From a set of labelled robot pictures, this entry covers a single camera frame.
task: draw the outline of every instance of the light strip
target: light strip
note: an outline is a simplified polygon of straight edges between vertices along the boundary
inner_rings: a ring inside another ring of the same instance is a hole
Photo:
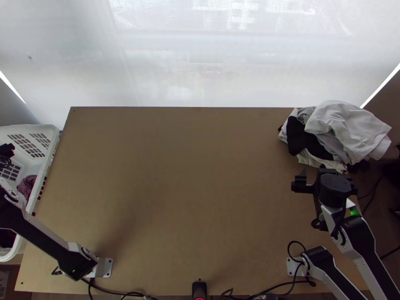
[[[392,79],[392,77],[400,70],[400,63],[397,65],[397,67],[394,68],[394,70],[390,73],[390,75],[382,82],[382,84],[372,93],[371,96],[368,97],[367,100],[363,104],[361,104],[360,108],[364,108],[368,102],[372,100],[372,98],[375,97],[376,94],[379,93],[379,91],[389,82],[389,80]]]
[[[3,74],[2,71],[0,71],[0,79],[2,79],[4,81],[4,83],[6,85],[8,85],[8,87],[19,97],[19,99],[21,99],[21,101],[25,104],[27,104],[24,99],[22,99],[22,97],[20,96],[20,94],[17,92],[17,90],[13,87],[13,85],[11,84],[11,82],[7,79],[7,77]]]

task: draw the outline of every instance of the tabletop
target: tabletop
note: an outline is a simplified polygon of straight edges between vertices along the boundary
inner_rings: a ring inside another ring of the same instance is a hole
[[[290,112],[72,107],[36,217],[65,240],[114,259],[111,277],[96,279],[106,289],[183,296],[202,279],[211,295],[232,287],[235,295],[255,294],[292,280],[287,245],[298,240],[326,247],[365,290],[355,264],[310,226],[311,195],[291,192],[305,166],[278,140]],[[56,265],[28,244],[16,290],[87,293],[83,282],[52,276]],[[319,282],[293,292],[326,291]]]

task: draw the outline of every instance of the purple cloth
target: purple cloth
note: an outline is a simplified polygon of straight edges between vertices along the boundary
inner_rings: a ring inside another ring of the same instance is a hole
[[[28,175],[21,181],[20,184],[16,186],[18,192],[24,195],[26,201],[29,200],[29,196],[31,195],[32,189],[34,188],[36,177],[36,175]]]

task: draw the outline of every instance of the wall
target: wall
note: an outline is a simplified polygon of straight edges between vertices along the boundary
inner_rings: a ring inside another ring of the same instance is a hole
[[[70,107],[360,105],[400,61],[400,1],[3,0],[0,69]]]
[[[0,126],[39,123],[27,105],[0,79]]]
[[[392,127],[388,134],[392,144],[385,158],[397,158],[399,151],[396,145],[400,144],[400,72],[364,108]]]

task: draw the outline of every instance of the laundry basket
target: laundry basket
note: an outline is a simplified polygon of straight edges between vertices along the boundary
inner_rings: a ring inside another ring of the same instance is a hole
[[[18,193],[20,199],[24,195],[17,191],[17,185],[28,175],[37,175],[35,184],[26,205],[28,214],[32,214],[43,188],[56,147],[59,143],[60,131],[53,125],[12,125],[0,126],[0,146],[13,144],[14,156],[11,165],[0,169],[0,177]],[[23,253],[26,241],[16,235],[12,248],[0,248],[0,262],[7,262],[15,255]]]

